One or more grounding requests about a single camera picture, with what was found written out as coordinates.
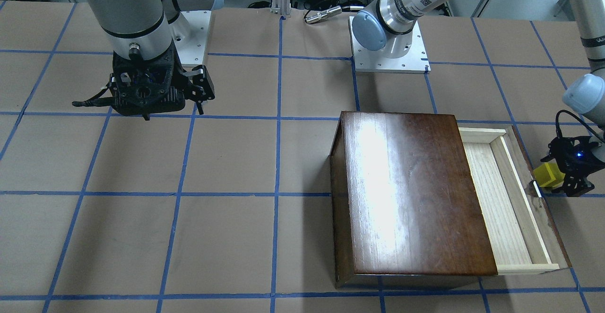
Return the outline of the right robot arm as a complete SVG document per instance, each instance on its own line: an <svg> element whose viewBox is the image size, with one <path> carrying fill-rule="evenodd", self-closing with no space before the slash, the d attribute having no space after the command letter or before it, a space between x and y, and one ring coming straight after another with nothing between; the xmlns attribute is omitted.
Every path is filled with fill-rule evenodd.
<svg viewBox="0 0 605 313"><path fill-rule="evenodd" d="M224 0L87 0L113 48L110 80L102 90L74 107L112 107L123 116L183 110L216 95L208 69L196 60L188 71L181 56L198 48L186 12L208 13Z"/></svg>

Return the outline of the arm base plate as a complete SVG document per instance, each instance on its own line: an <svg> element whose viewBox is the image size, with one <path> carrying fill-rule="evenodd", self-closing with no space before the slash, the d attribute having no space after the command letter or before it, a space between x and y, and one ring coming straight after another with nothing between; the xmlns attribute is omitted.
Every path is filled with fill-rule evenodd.
<svg viewBox="0 0 605 313"><path fill-rule="evenodd" d="M198 10L181 12L170 24L173 40L184 67L204 64L209 43L212 11Z"/></svg>
<svg viewBox="0 0 605 313"><path fill-rule="evenodd" d="M372 52L361 46L352 31L354 16L349 18L351 47L354 53L354 64L357 72L396 72L425 73L430 72L429 59L421 33L421 24L415 23L413 31L394 38L388 37L386 46Z"/></svg>

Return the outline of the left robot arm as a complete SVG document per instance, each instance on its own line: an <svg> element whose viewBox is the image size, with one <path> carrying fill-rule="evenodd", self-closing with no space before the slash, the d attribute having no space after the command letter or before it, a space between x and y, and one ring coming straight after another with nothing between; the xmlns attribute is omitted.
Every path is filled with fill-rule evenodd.
<svg viewBox="0 0 605 313"><path fill-rule="evenodd" d="M352 46L370 55L370 61L382 63L404 57L413 48L412 32L417 21L429 11L457 0L373 0L350 18ZM532 8L533 0L512 0L513 10L521 6ZM568 86L562 101L569 106L569 115L582 125L594 122L604 129L604 0L567 0L579 29L590 73ZM490 0L476 0L467 15L480 17L488 13ZM594 189L588 180L592 173L604 168L604 135L592 138L564 137L560 128L560 113L555 116L557 136L549 145L543 162L555 160L564 173L562 185L555 192L571 197Z"/></svg>

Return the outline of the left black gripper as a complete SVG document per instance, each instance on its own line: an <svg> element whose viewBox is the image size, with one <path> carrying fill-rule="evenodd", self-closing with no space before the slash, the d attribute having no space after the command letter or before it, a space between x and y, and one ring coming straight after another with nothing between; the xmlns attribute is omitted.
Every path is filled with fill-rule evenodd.
<svg viewBox="0 0 605 313"><path fill-rule="evenodd" d="M555 159L564 173L562 185L552 193L579 197L596 188L588 176L605 167L605 147L594 136L555 137L548 145L547 160Z"/></svg>

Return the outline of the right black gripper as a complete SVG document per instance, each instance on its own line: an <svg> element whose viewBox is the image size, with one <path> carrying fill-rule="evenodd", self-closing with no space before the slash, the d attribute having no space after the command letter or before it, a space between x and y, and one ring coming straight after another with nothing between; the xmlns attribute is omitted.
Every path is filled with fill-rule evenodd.
<svg viewBox="0 0 605 313"><path fill-rule="evenodd" d="M195 103L198 115L203 115L203 105L216 98L214 84L205 65L197 65L192 71L177 70L173 79L176 89L182 91L186 100Z"/></svg>

